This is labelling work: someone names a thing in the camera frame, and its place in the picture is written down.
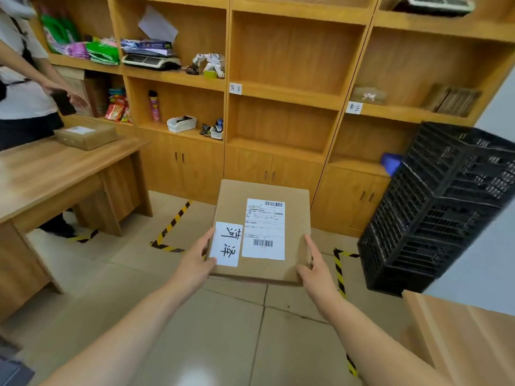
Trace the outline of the person's right hand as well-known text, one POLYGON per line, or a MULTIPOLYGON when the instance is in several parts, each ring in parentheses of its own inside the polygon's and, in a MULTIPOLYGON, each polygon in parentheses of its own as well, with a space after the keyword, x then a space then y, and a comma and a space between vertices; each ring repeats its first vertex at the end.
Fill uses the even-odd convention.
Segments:
POLYGON ((341 298, 338 288, 333 281, 330 269, 325 266, 297 266, 297 273, 302 285, 317 307, 320 314, 328 311, 338 298, 341 298))

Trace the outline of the brown cardboard box with labels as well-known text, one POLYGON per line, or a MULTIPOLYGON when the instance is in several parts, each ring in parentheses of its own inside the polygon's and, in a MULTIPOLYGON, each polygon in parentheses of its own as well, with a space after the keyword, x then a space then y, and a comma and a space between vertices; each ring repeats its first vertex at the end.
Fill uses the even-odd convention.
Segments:
POLYGON ((305 235, 311 233, 307 189, 222 180, 207 258, 210 277, 301 286, 297 266, 311 267, 305 235))

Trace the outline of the person's left forearm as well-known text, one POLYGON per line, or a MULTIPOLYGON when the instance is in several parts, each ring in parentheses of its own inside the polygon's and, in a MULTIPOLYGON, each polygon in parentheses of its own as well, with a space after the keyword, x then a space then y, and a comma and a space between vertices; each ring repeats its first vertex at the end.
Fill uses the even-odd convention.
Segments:
POLYGON ((40 386, 127 386, 171 317, 198 289, 173 277, 40 386))

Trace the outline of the person's right forearm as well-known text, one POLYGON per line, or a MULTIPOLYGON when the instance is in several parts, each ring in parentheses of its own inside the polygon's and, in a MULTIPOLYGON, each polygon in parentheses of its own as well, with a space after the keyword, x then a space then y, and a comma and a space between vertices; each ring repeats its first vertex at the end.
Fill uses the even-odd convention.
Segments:
POLYGON ((368 386, 454 386, 336 291, 314 302, 368 386))

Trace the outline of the blue plastic bag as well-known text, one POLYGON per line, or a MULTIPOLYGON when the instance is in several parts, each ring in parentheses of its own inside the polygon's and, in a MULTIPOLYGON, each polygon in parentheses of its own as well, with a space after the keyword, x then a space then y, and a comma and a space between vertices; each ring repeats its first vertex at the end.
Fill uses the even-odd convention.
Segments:
POLYGON ((402 164, 403 155, 385 152, 380 159, 381 166, 385 169, 386 173, 392 177, 402 164))

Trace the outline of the stack of black plastic crates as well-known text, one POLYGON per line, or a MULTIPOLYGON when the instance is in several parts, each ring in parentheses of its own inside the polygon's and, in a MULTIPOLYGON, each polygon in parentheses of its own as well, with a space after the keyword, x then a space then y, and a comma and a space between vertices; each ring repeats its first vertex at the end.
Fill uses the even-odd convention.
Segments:
POLYGON ((423 122, 358 240, 371 291, 422 293, 515 196, 515 142, 423 122))

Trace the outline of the wooden desk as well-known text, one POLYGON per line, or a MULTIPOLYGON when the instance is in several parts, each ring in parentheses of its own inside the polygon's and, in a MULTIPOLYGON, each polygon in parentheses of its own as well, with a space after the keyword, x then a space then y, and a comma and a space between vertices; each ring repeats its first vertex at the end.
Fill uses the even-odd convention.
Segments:
POLYGON ((50 137, 0 152, 0 322, 47 286, 63 293, 28 233, 68 208, 83 227, 116 237, 128 215, 153 216, 145 145, 121 137, 84 151, 50 137))

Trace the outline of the red snack packets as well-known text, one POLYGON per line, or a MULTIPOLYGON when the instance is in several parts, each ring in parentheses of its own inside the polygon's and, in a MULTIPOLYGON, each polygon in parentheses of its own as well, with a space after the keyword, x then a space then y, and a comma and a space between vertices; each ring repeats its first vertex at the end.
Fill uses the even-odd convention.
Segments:
POLYGON ((115 123, 131 123, 128 96, 124 88, 108 90, 108 107, 105 119, 115 123))

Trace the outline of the small brown cardboard box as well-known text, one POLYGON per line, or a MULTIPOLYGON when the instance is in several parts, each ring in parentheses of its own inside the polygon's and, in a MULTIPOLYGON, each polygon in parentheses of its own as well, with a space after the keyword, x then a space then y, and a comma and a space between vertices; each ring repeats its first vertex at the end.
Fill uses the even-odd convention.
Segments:
POLYGON ((119 139, 115 126, 106 124, 55 129, 54 135, 61 144, 84 151, 91 151, 119 139))

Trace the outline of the clear plastic bag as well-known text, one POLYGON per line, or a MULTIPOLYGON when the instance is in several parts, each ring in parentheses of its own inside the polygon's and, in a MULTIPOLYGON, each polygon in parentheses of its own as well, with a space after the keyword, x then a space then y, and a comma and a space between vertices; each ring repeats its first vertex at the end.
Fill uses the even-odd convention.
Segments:
POLYGON ((350 95, 350 101, 383 105, 386 101, 387 93, 375 87, 355 85, 350 95))

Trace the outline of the white digital scale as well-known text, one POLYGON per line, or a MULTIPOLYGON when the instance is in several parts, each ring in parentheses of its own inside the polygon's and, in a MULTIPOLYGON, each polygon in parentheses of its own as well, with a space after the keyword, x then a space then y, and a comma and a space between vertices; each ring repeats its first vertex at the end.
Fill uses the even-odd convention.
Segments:
POLYGON ((126 54, 122 58, 121 63, 132 67, 157 71, 180 70, 182 68, 181 61, 175 57, 155 57, 134 53, 126 54))

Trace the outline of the large brown cardboard box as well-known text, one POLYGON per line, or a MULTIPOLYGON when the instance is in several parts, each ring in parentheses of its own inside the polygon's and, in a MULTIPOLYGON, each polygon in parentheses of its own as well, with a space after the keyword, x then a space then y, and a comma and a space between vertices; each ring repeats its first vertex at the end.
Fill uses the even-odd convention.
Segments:
POLYGON ((86 107, 77 109, 77 114, 101 118, 108 109, 108 79, 101 73, 67 66, 55 66, 65 82, 86 102, 86 107))

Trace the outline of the stack of blue packets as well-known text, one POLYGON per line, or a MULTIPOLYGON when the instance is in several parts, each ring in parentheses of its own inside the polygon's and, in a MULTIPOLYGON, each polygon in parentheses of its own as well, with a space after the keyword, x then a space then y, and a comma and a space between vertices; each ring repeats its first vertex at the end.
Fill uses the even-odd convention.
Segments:
POLYGON ((127 54, 146 55, 151 57, 176 57, 172 43, 157 39, 122 39, 121 49, 127 54))

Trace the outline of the white paper sheet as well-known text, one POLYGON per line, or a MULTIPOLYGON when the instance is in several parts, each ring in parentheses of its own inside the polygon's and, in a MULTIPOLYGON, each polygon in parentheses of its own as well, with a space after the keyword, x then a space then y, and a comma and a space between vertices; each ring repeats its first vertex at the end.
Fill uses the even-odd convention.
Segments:
POLYGON ((139 29, 150 39, 162 40, 173 44, 178 30, 153 6, 146 5, 145 13, 138 22, 139 29))

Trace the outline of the pink plastic bag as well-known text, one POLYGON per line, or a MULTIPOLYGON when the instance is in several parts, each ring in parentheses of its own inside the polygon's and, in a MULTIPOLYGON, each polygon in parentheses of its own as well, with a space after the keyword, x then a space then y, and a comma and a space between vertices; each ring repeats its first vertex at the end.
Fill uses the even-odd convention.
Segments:
POLYGON ((91 56, 87 51, 85 42, 75 42, 64 46, 64 55, 72 58, 80 58, 84 60, 90 60, 91 56))

